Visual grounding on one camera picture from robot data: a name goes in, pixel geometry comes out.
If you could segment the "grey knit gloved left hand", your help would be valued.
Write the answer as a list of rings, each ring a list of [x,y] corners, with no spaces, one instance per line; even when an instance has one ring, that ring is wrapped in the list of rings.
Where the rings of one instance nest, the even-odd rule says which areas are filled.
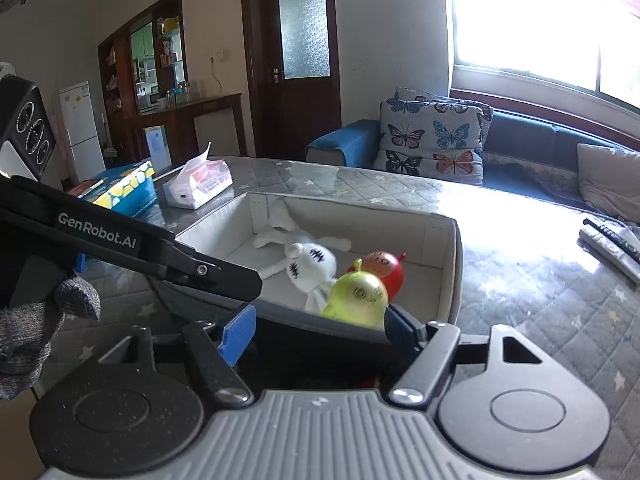
[[[1,311],[1,400],[32,388],[51,352],[51,341],[66,315],[99,321],[96,289],[81,276],[62,281],[50,299]]]

